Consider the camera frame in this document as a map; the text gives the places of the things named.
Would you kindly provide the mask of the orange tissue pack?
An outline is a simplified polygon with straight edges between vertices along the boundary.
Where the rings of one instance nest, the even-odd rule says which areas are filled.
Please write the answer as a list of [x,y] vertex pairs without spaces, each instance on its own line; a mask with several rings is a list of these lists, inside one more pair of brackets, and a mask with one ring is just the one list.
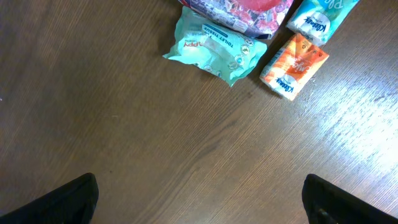
[[292,101],[328,58],[302,34],[294,34],[264,67],[260,79]]

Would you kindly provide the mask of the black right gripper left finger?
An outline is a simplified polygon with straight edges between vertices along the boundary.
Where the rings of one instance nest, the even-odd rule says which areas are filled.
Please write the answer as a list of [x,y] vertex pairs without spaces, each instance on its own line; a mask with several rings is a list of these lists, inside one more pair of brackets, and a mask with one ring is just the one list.
[[85,173],[69,183],[1,217],[1,223],[90,223],[99,197],[95,175]]

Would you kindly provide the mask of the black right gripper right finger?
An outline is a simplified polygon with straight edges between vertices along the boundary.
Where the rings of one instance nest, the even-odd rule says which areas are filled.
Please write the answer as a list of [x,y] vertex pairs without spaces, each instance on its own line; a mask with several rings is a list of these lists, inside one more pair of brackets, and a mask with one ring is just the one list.
[[315,174],[306,176],[302,188],[302,202],[309,223],[397,224],[397,218]]

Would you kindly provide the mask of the teal wet wipes pack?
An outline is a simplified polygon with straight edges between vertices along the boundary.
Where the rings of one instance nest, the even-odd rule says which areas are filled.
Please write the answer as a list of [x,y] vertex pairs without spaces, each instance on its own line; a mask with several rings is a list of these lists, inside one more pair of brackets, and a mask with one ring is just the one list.
[[174,36],[175,45],[164,58],[194,65],[229,86],[249,75],[267,50],[265,43],[219,26],[186,6]]

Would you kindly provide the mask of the green white tissue pack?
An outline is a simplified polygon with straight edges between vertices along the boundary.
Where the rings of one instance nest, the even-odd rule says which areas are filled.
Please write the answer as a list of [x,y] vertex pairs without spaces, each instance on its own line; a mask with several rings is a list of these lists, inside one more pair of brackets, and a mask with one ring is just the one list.
[[325,45],[359,0],[303,0],[286,24],[316,46]]

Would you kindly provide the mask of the red purple tissue pack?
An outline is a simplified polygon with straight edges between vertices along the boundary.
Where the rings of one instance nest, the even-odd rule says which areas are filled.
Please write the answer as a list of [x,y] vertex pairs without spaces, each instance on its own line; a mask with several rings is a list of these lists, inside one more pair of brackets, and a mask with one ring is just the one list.
[[248,37],[271,39],[293,0],[179,0],[202,16]]

